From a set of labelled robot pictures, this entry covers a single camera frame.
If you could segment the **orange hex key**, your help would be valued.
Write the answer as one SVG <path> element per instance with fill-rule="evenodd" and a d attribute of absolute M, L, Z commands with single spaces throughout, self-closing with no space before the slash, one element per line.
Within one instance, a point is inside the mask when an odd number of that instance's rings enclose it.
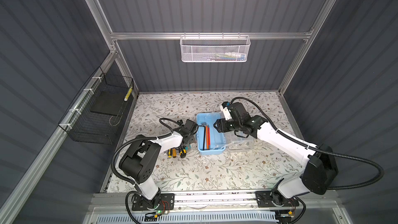
<path fill-rule="evenodd" d="M 206 150 L 209 149 L 209 127 L 206 125 L 205 127 L 205 144 L 206 144 Z"/>

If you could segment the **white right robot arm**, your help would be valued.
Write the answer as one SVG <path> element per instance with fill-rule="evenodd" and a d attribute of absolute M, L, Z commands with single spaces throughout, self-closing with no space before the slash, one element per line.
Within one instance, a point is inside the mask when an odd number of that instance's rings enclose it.
<path fill-rule="evenodd" d="M 315 144 L 296 139 L 294 136 L 277 128 L 266 115 L 250 116 L 242 103 L 223 102 L 220 109 L 224 115 L 214 123 L 219 133 L 240 132 L 243 138 L 249 136 L 267 142 L 282 150 L 297 161 L 303 171 L 281 179 L 271 190 L 270 197 L 280 206 L 283 201 L 309 192 L 324 195 L 329 185 L 338 174 L 335 159 L 328 146 L 317 147 Z"/>

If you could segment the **black hex key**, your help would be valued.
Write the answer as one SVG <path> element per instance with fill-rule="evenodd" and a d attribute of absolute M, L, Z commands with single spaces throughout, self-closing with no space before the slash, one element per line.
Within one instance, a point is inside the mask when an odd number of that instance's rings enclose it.
<path fill-rule="evenodd" d="M 205 148 L 206 148 L 206 144 L 205 144 L 205 127 L 206 127 L 206 125 L 207 125 L 206 122 L 202 122 L 202 123 L 201 123 L 201 126 L 204 128 L 202 150 L 205 150 Z"/>

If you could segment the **red hex key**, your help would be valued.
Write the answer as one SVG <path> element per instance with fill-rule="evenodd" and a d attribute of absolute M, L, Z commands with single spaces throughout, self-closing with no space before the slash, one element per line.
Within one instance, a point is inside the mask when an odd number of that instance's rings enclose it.
<path fill-rule="evenodd" d="M 210 128 L 209 128 L 209 149 L 208 150 L 210 150 Z"/>

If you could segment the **blue plastic tool box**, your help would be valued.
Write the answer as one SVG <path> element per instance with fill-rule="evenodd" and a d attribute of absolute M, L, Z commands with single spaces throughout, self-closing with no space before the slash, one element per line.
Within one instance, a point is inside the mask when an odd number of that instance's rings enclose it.
<path fill-rule="evenodd" d="M 223 117 L 222 112 L 212 113 L 199 113 L 197 114 L 197 124 L 199 129 L 196 133 L 198 151 L 202 156 L 207 155 L 220 155 L 225 150 L 229 152 L 247 152 L 254 148 L 254 138 L 249 136 L 248 138 L 240 138 L 234 134 L 234 132 L 219 133 L 213 124 L 217 119 Z M 203 134 L 204 128 L 201 126 L 202 122 L 206 122 L 210 128 L 210 150 L 202 150 L 203 145 Z"/>

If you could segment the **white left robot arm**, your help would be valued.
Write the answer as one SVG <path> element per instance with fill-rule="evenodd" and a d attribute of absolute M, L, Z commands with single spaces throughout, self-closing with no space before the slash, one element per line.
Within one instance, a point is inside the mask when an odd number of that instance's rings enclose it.
<path fill-rule="evenodd" d="M 138 135 L 118 148 L 112 158 L 112 172 L 118 178 L 131 183 L 141 197 L 151 204 L 160 199 L 161 190 L 151 177 L 160 153 L 168 151 L 172 157 L 185 158 L 189 141 L 199 125 L 191 120 L 160 118 L 170 133 L 147 137 Z"/>

